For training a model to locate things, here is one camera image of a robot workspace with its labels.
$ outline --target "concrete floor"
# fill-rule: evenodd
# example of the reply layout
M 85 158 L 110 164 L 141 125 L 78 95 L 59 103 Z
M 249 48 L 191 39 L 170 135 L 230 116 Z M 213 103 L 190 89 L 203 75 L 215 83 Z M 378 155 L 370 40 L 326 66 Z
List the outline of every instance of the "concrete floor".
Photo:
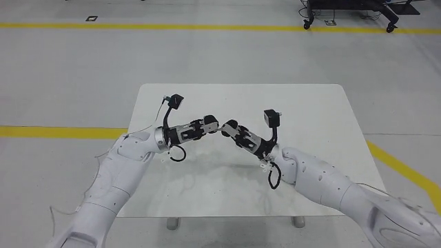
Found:
M 441 2 L 402 28 L 441 28 Z M 0 0 L 0 22 L 302 25 L 298 0 Z M 324 26 L 323 12 L 312 27 Z M 341 27 L 385 27 L 337 12 Z M 319 32 L 0 28 L 0 125 L 127 127 L 144 83 L 339 83 L 367 140 L 441 183 L 441 38 Z M 0 138 L 0 247 L 42 247 L 48 205 L 74 209 L 112 141 Z M 387 189 L 433 210 L 380 162 Z M 57 216 L 57 228 L 69 217 Z M 370 247 L 345 217 L 118 218 L 107 247 Z

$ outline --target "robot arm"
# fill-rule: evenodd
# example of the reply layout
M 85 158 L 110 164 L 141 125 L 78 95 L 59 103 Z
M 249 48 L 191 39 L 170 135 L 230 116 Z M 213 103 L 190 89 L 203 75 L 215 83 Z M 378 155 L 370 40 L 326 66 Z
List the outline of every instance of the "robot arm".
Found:
M 237 146 L 271 163 L 294 189 L 320 205 L 341 211 L 354 220 L 375 248 L 441 247 L 441 217 L 409 202 L 372 192 L 350 181 L 334 166 L 297 149 L 277 145 L 279 115 L 265 111 L 273 129 L 270 141 L 230 120 L 221 131 Z
M 183 97 L 175 94 L 164 100 L 169 109 L 163 126 L 123 134 L 116 140 L 74 220 L 47 248 L 104 248 L 116 215 L 134 194 L 154 155 L 217 131 L 218 121 L 211 115 L 187 125 L 168 127 L 168 115 L 178 109 Z

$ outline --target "table top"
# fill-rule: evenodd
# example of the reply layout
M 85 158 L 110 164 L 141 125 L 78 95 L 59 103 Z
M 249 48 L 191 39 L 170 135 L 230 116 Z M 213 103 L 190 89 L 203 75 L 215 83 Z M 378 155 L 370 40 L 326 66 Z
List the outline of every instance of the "table top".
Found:
M 296 147 L 335 165 L 354 182 L 384 189 L 340 85 L 145 84 L 129 132 L 148 126 L 163 96 L 175 93 L 185 99 L 170 114 L 170 126 L 212 114 L 220 125 L 234 118 L 269 139 L 263 110 L 272 108 L 283 113 L 278 128 L 281 147 Z M 155 126 L 161 125 L 165 111 L 166 107 Z M 284 182 L 272 190 L 257 157 L 219 132 L 183 147 L 187 151 L 183 162 L 171 161 L 166 153 L 154 157 L 119 217 L 341 215 L 307 200 Z M 180 154 L 178 148 L 171 151 L 176 158 Z

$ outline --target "yellow floor line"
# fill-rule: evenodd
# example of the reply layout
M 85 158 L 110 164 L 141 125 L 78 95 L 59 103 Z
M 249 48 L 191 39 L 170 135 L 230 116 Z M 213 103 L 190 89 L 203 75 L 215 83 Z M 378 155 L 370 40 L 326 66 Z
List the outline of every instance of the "yellow floor line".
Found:
M 311 26 L 306 31 L 303 26 L 290 25 L 211 25 L 211 24 L 123 24 L 123 23 L 0 23 L 0 28 L 35 29 L 80 29 L 80 30 L 224 30 L 254 32 L 337 32 L 386 34 L 385 28 L 320 27 Z M 441 34 L 441 29 L 416 28 L 396 29 L 394 34 Z
M 127 132 L 127 128 L 0 126 L 0 137 L 7 138 L 115 139 L 125 132 Z M 367 141 L 367 146 L 371 150 L 372 156 L 415 183 L 418 187 L 424 189 L 437 212 L 441 215 L 441 189 L 436 183 L 419 174 L 372 142 Z
M 0 137 L 115 139 L 127 128 L 102 127 L 15 127 L 0 126 Z
M 436 211 L 439 213 L 439 215 L 441 215 L 441 189 L 436 183 L 419 174 L 416 170 L 410 168 L 403 162 L 399 161 L 397 158 L 380 149 L 372 142 L 366 142 L 367 146 L 371 150 L 372 156 L 382 161 L 390 168 L 394 169 L 397 173 L 415 183 L 418 187 L 425 190 L 429 195 L 429 198 L 432 200 L 433 206 L 435 206 Z

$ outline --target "table leg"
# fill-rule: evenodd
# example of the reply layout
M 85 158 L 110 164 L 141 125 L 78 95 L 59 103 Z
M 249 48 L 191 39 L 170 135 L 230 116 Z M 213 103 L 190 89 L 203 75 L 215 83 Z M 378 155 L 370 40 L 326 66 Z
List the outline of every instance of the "table leg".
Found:
M 167 229 L 176 230 L 179 227 L 180 218 L 167 218 Z
M 295 228 L 303 228 L 305 226 L 305 217 L 304 216 L 292 216 L 291 224 Z

